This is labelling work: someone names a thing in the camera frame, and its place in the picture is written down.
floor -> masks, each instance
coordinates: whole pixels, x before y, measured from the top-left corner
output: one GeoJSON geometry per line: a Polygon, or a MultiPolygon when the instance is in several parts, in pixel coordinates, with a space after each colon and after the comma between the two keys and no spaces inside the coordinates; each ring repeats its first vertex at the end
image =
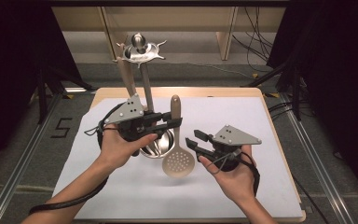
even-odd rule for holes
{"type": "MultiPolygon", "coordinates": [[[[235,40],[232,42],[228,60],[221,61],[213,33],[143,34],[150,42],[160,43],[168,40],[160,47],[160,54],[166,57],[166,60],[156,59],[149,65],[150,79],[154,86],[238,87],[270,70],[260,57],[254,53],[247,54],[247,50],[235,40]]],[[[64,36],[86,82],[95,87],[123,86],[103,33],[64,33],[64,36]]],[[[235,36],[245,46],[251,41],[247,34],[235,36]]],[[[274,34],[264,36],[273,42],[274,34]]],[[[255,42],[252,47],[261,51],[260,45],[255,42]]],[[[263,83],[260,89],[268,93],[265,100],[271,108],[274,127],[296,180],[302,206],[307,213],[303,223],[358,223],[356,177],[346,162],[334,153],[335,147],[330,141],[329,133],[312,114],[308,104],[301,104],[300,122],[292,118],[290,111],[285,112],[287,107],[272,109],[283,101],[290,101],[290,91],[280,95],[272,94],[271,90],[278,78],[274,77],[263,83]],[[343,203],[336,205],[335,202],[339,201],[343,203]]],[[[71,83],[64,85],[75,87],[71,83]]],[[[141,85],[139,79],[136,79],[136,85],[141,85]]],[[[5,213],[0,217],[0,223],[19,223],[26,217],[30,207],[51,196],[70,152],[78,124],[82,115],[90,108],[92,98],[92,94],[74,94],[62,99],[48,99],[52,103],[57,102],[52,108],[54,113],[46,125],[46,130],[41,133],[41,138],[35,143],[31,159],[23,174],[19,176],[7,207],[3,208],[5,213]],[[66,135],[63,130],[56,129],[59,122],[69,127],[66,135]]],[[[303,99],[307,99],[306,88],[303,99]]],[[[24,150],[28,148],[33,132],[37,130],[37,121],[37,100],[31,99],[28,111],[17,127],[18,131],[11,136],[11,144],[0,152],[0,193],[7,181],[12,179],[13,170],[21,160],[24,150]]]]}

wooden table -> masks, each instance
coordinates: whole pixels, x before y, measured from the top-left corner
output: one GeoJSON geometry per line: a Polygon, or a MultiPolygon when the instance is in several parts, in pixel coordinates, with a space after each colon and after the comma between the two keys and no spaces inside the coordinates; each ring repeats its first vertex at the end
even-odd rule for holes
{"type": "MultiPolygon", "coordinates": [[[[141,97],[145,97],[144,91],[142,88],[137,88],[137,92],[141,97]]],[[[260,97],[263,99],[263,95],[261,91],[257,88],[192,88],[192,87],[159,87],[152,88],[152,94],[154,98],[157,97],[171,97],[174,94],[178,94],[180,97],[260,97]]],[[[103,99],[106,98],[129,98],[127,91],[125,88],[101,88],[96,92],[94,100],[91,104],[91,108],[100,103],[103,99]]],[[[263,106],[268,113],[268,108],[264,99],[262,100],[263,106]]],[[[287,173],[290,175],[290,169],[287,165],[287,161],[284,157],[282,147],[278,136],[275,132],[275,128],[273,126],[271,118],[268,116],[269,124],[273,131],[275,140],[277,145],[279,146],[279,150],[281,152],[282,159],[284,160],[284,165],[286,167],[287,173]]],[[[295,189],[296,197],[298,202],[301,203],[301,200],[296,191],[296,186],[293,181],[293,178],[290,175],[290,181],[295,189]]],[[[302,210],[303,217],[302,218],[276,218],[278,221],[284,222],[301,222],[305,219],[305,211],[302,210]]]]}

aluminum rail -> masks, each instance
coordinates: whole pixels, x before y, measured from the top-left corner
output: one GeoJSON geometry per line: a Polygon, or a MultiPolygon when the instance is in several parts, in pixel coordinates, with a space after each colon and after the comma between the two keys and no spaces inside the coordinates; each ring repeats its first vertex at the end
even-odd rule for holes
{"type": "Polygon", "coordinates": [[[34,131],[34,134],[31,138],[31,140],[28,142],[27,147],[24,149],[24,152],[22,153],[16,167],[14,168],[13,172],[10,175],[10,178],[4,185],[1,193],[0,193],[0,220],[5,213],[8,204],[10,203],[11,198],[14,195],[14,192],[16,191],[16,187],[20,183],[20,180],[25,173],[26,168],[28,167],[28,164],[31,160],[31,158],[34,155],[35,149],[37,148],[43,133],[46,130],[46,127],[48,126],[49,119],[51,118],[51,115],[54,112],[54,109],[56,108],[58,102],[61,100],[62,95],[56,94],[53,96],[49,106],[48,106],[48,113],[46,114],[45,119],[41,124],[38,124],[36,126],[36,129],[34,131]]]}
{"type": "MultiPolygon", "coordinates": [[[[281,97],[284,103],[290,102],[286,93],[281,93],[281,97]]],[[[331,206],[336,213],[339,223],[342,224],[350,224],[354,223],[351,217],[351,214],[345,204],[344,200],[340,196],[333,180],[330,178],[330,175],[327,173],[324,168],[324,164],[318,156],[318,153],[313,146],[310,138],[308,137],[307,132],[305,131],[302,122],[296,119],[296,116],[292,111],[288,112],[288,116],[292,125],[296,131],[296,134],[307,153],[308,159],[310,160],[310,164],[313,167],[319,181],[321,182],[322,188],[324,189],[324,193],[327,196],[327,199],[331,203],[331,206]]]]}

cable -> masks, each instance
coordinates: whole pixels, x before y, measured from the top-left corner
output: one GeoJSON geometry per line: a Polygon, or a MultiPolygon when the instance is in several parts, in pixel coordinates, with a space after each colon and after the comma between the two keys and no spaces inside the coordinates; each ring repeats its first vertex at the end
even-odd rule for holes
{"type": "Polygon", "coordinates": [[[223,166],[225,166],[226,161],[227,161],[227,159],[228,159],[229,156],[230,156],[230,153],[228,153],[228,154],[226,154],[226,155],[220,157],[219,159],[216,159],[215,161],[213,161],[212,163],[210,163],[209,165],[206,166],[206,168],[207,168],[207,170],[208,170],[208,167],[209,167],[210,165],[215,164],[215,163],[217,163],[217,162],[223,160],[222,164],[220,165],[219,169],[218,169],[216,172],[210,172],[211,175],[217,175],[217,174],[222,170],[222,168],[223,168],[223,166]]]}
{"type": "Polygon", "coordinates": [[[281,113],[279,113],[279,114],[276,114],[276,115],[274,115],[274,116],[271,116],[272,121],[274,121],[275,119],[277,119],[280,115],[282,115],[282,114],[284,114],[284,113],[286,113],[286,112],[289,112],[289,111],[291,111],[291,110],[293,110],[293,108],[286,109],[286,110],[284,110],[283,112],[281,112],[281,113]]]}
{"type": "Polygon", "coordinates": [[[29,211],[29,214],[28,215],[31,215],[35,212],[39,212],[39,211],[46,211],[46,210],[56,210],[56,209],[62,209],[62,208],[66,208],[66,207],[71,207],[71,206],[74,206],[74,205],[77,205],[77,204],[80,204],[80,203],[84,203],[86,202],[88,199],[94,197],[96,194],[98,194],[101,189],[103,189],[103,187],[105,186],[106,182],[107,182],[107,179],[106,178],[97,188],[95,188],[92,192],[82,196],[82,197],[79,197],[79,198],[76,198],[76,199],[73,199],[71,201],[68,201],[68,202],[63,202],[63,203],[45,203],[45,204],[40,204],[40,205],[37,205],[37,206],[34,206],[30,209],[29,211]]]}
{"type": "Polygon", "coordinates": [[[268,52],[268,50],[266,49],[266,46],[265,46],[264,42],[262,41],[262,39],[265,39],[265,38],[264,38],[264,36],[262,36],[262,35],[260,34],[260,29],[259,29],[259,26],[258,26],[258,18],[259,18],[259,13],[260,13],[260,7],[257,7],[257,8],[255,9],[255,24],[253,23],[253,21],[252,21],[250,15],[249,15],[249,13],[248,13],[248,10],[247,10],[246,7],[245,7],[245,12],[246,12],[246,15],[247,15],[247,17],[248,17],[248,19],[249,19],[249,22],[250,22],[251,25],[252,25],[252,28],[254,29],[254,34],[252,35],[252,39],[255,39],[254,36],[255,36],[255,34],[257,34],[258,40],[259,40],[259,42],[260,42],[261,51],[263,52],[263,55],[264,55],[265,58],[267,59],[268,57],[266,56],[266,53],[264,52],[264,50],[265,50],[266,52],[268,52]]]}
{"type": "Polygon", "coordinates": [[[245,44],[243,44],[242,42],[240,42],[240,40],[235,36],[235,35],[232,35],[232,37],[234,37],[234,39],[241,45],[243,46],[244,48],[250,50],[252,53],[254,53],[255,55],[257,55],[258,57],[260,57],[263,61],[267,61],[267,58],[265,58],[265,56],[258,50],[256,49],[253,49],[253,48],[250,48],[249,46],[246,46],[245,44]]]}
{"type": "Polygon", "coordinates": [[[258,186],[260,184],[260,173],[258,173],[257,168],[255,167],[255,161],[252,159],[251,156],[249,156],[248,154],[241,152],[242,155],[245,155],[247,158],[249,158],[249,160],[251,161],[251,163],[244,161],[244,160],[237,160],[240,163],[246,165],[247,167],[249,167],[249,169],[252,171],[253,175],[254,175],[254,194],[257,194],[257,190],[258,190],[258,186]]]}
{"type": "Polygon", "coordinates": [[[231,70],[227,70],[227,69],[223,69],[223,68],[219,68],[219,67],[216,67],[214,65],[210,65],[210,64],[204,64],[204,63],[187,63],[187,64],[191,64],[191,65],[196,65],[196,66],[205,66],[205,67],[212,67],[214,69],[217,69],[217,70],[220,70],[220,71],[223,71],[223,72],[227,72],[227,73],[234,73],[234,74],[240,74],[244,77],[247,77],[247,78],[250,78],[250,79],[253,79],[253,80],[256,80],[257,78],[254,78],[254,77],[250,77],[244,73],[241,73],[241,72],[237,72],[237,71],[231,71],[231,70]]]}
{"type": "Polygon", "coordinates": [[[267,41],[263,36],[262,36],[262,38],[264,39],[264,41],[267,42],[267,43],[265,43],[265,42],[263,41],[263,43],[264,43],[265,45],[269,46],[270,48],[272,48],[272,44],[271,44],[269,41],[267,41]]]}
{"type": "Polygon", "coordinates": [[[254,35],[255,35],[255,33],[253,34],[252,39],[251,39],[251,41],[249,42],[249,46],[247,47],[248,51],[246,52],[246,61],[247,61],[247,63],[249,64],[249,66],[251,66],[255,71],[257,71],[257,72],[268,72],[268,71],[264,71],[264,70],[260,70],[260,69],[254,68],[254,67],[251,65],[251,63],[249,62],[249,48],[250,48],[251,45],[252,45],[252,41],[253,41],[253,39],[254,39],[254,35]]]}
{"type": "Polygon", "coordinates": [[[272,106],[272,107],[270,107],[270,108],[268,109],[268,112],[270,113],[270,112],[272,112],[272,111],[274,111],[274,110],[277,110],[277,109],[282,108],[282,107],[284,107],[284,106],[288,106],[288,105],[290,105],[290,104],[292,104],[292,103],[293,103],[293,102],[287,102],[287,103],[280,103],[280,104],[274,105],[274,106],[272,106]]]}
{"type": "Polygon", "coordinates": [[[310,197],[310,195],[308,194],[308,192],[304,189],[304,187],[300,184],[300,182],[297,180],[297,178],[292,174],[293,179],[295,180],[295,182],[298,184],[298,186],[302,189],[302,191],[305,193],[305,195],[307,195],[307,197],[310,199],[310,202],[313,204],[313,206],[315,207],[316,211],[319,213],[319,215],[321,215],[322,219],[324,220],[324,223],[329,224],[329,221],[327,220],[327,218],[324,216],[324,214],[322,213],[321,209],[319,208],[319,206],[315,203],[315,201],[310,197]]]}
{"type": "Polygon", "coordinates": [[[261,36],[261,38],[265,41],[264,44],[266,44],[267,46],[269,46],[270,48],[272,48],[272,43],[269,42],[263,35],[261,35],[261,33],[260,33],[260,36],[261,36]]]}

white paper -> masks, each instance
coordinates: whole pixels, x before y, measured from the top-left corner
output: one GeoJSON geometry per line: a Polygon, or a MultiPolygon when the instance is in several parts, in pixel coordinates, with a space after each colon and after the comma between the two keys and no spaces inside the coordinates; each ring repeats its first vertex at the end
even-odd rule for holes
{"type": "MultiPolygon", "coordinates": [[[[95,127],[109,110],[126,100],[105,99],[83,117],[54,194],[87,169],[100,152],[96,134],[87,136],[84,131],[95,127]]],[[[171,98],[154,98],[155,111],[170,111],[170,101],[171,98]]],[[[210,143],[194,136],[194,130],[215,134],[225,124],[260,138],[263,143],[253,146],[253,155],[261,174],[257,199],[273,217],[302,217],[260,98],[182,97],[181,103],[181,147],[188,149],[185,140],[188,137],[199,142],[200,147],[212,149],[210,143]]],[[[162,171],[162,159],[149,159],[142,154],[130,158],[126,165],[115,170],[104,189],[90,199],[76,216],[78,219],[95,220],[232,217],[244,217],[244,214],[224,195],[200,163],[196,162],[190,175],[176,179],[162,171]]]]}

